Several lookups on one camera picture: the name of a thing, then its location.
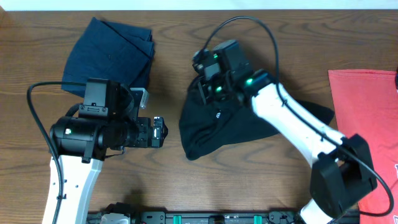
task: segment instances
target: red fabric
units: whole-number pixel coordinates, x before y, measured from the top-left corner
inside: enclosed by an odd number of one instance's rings
[[[368,142],[374,168],[392,190],[398,204],[398,93],[396,72],[329,70],[337,126],[347,137],[358,133]],[[359,202],[365,212],[385,212],[388,196],[377,189]],[[381,218],[361,215],[361,223],[398,224],[398,205]]]

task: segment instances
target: cable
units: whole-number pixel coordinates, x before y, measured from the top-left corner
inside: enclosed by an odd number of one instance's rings
[[[50,139],[48,136],[47,132],[45,131],[43,124],[40,122],[39,117],[37,116],[37,113],[35,111],[35,108],[33,107],[32,104],[32,90],[33,88],[37,86],[42,86],[42,85],[79,85],[79,86],[85,86],[86,84],[82,83],[73,83],[73,82],[38,82],[29,87],[26,93],[26,98],[27,98],[27,104],[29,105],[30,112],[32,113],[33,118],[35,119],[36,124],[38,125],[40,132],[43,134],[44,140],[47,143],[47,145],[50,148],[51,155],[54,159],[55,162],[55,167],[57,168],[57,173],[58,173],[58,181],[59,181],[59,191],[58,191],[58,197],[57,197],[57,206],[55,207],[55,212],[54,212],[54,218],[52,220],[53,224],[57,223],[57,218],[58,214],[60,211],[61,207],[61,201],[63,199],[63,175],[61,171],[61,165],[58,160],[58,153],[55,150],[56,145],[53,144],[53,141]]]
[[[386,215],[390,214],[392,212],[392,210],[394,209],[394,198],[392,196],[390,188],[388,187],[386,182],[382,179],[382,177],[376,171],[374,171],[372,168],[370,168],[367,164],[365,164],[361,159],[358,159],[358,157],[356,157],[354,154],[350,153],[349,150],[347,150],[344,147],[340,146],[337,142],[335,142],[334,140],[330,139],[325,133],[321,132],[316,127],[314,127],[312,124],[310,124],[307,120],[302,118],[296,111],[294,111],[293,108],[290,107],[290,105],[288,104],[287,100],[284,99],[284,97],[280,93],[280,89],[279,89],[279,51],[278,51],[278,45],[277,45],[276,39],[275,39],[274,35],[272,34],[271,30],[261,20],[255,18],[255,17],[251,17],[251,16],[236,16],[236,17],[228,19],[227,21],[225,21],[222,24],[220,24],[213,31],[213,33],[211,33],[211,35],[207,39],[205,45],[200,50],[200,53],[199,53],[199,54],[201,54],[200,56],[202,57],[205,49],[207,48],[207,45],[210,43],[211,38],[213,38],[213,36],[221,28],[223,28],[226,24],[228,24],[228,23],[230,23],[232,21],[238,20],[238,19],[248,19],[248,20],[256,22],[262,28],[264,28],[264,30],[268,33],[269,37],[271,38],[271,41],[274,44],[274,51],[275,51],[275,85],[276,85],[277,94],[278,94],[280,100],[282,101],[282,106],[286,106],[286,108],[290,112],[292,112],[299,120],[301,120],[304,124],[306,124],[310,129],[315,131],[323,139],[327,140],[332,145],[336,146],[336,148],[338,150],[340,150],[341,152],[343,152],[344,154],[346,154],[347,156],[352,158],[354,161],[356,161],[358,164],[361,164],[361,166],[365,167],[368,171],[370,171],[370,173],[372,173],[372,175],[374,175],[376,177],[376,179],[380,182],[380,184],[383,186],[384,190],[386,190],[386,193],[387,193],[387,195],[389,197],[390,206],[385,212],[383,212],[383,213],[359,212],[359,213],[362,214],[362,215],[370,216],[370,217],[383,217],[383,216],[386,216]]]
[[[75,113],[79,110],[80,106],[83,105],[83,103],[76,103],[75,105],[71,106],[65,116],[73,116]]]
[[[121,156],[121,155],[123,155],[124,153],[126,153],[126,148],[125,148],[125,147],[123,147],[122,150],[123,150],[123,151],[122,151],[121,153],[119,153],[119,154],[112,154],[112,155],[105,156],[105,159],[109,159],[109,158],[114,157],[114,156]]]

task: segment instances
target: black fabric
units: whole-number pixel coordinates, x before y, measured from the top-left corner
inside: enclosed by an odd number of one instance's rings
[[[329,124],[335,115],[324,106],[300,100],[297,102],[325,124]],[[239,106],[234,100],[204,105],[197,88],[188,91],[179,127],[182,146],[190,160],[205,156],[223,145],[262,139],[279,133],[251,109]]]
[[[67,60],[62,81],[104,78],[146,88],[154,53],[150,29],[92,18]],[[85,86],[62,85],[62,89],[85,94]]]

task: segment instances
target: wood grain surface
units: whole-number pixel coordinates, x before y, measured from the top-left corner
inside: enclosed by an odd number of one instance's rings
[[[87,11],[8,12],[0,27],[0,222],[40,223],[49,190],[50,154],[26,103],[26,89],[61,80],[74,44],[93,16],[153,30],[150,100],[140,116],[161,115],[161,149],[128,149],[108,159],[90,211],[110,203],[181,210],[299,209],[310,199],[310,168],[283,136],[224,146],[188,161],[178,119],[195,76],[193,53],[224,20],[246,14],[266,22],[279,42],[282,83],[297,99],[333,108],[327,70],[396,69],[398,11]],[[248,21],[223,29],[211,46],[238,39],[256,68],[274,69],[265,32]],[[34,91],[49,127],[81,98],[59,86]]]

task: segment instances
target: folded denim cloth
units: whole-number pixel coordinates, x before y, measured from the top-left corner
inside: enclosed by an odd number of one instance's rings
[[[104,78],[146,88],[154,53],[150,29],[93,18],[69,55],[62,81]],[[84,86],[62,85],[62,89],[85,94]]]

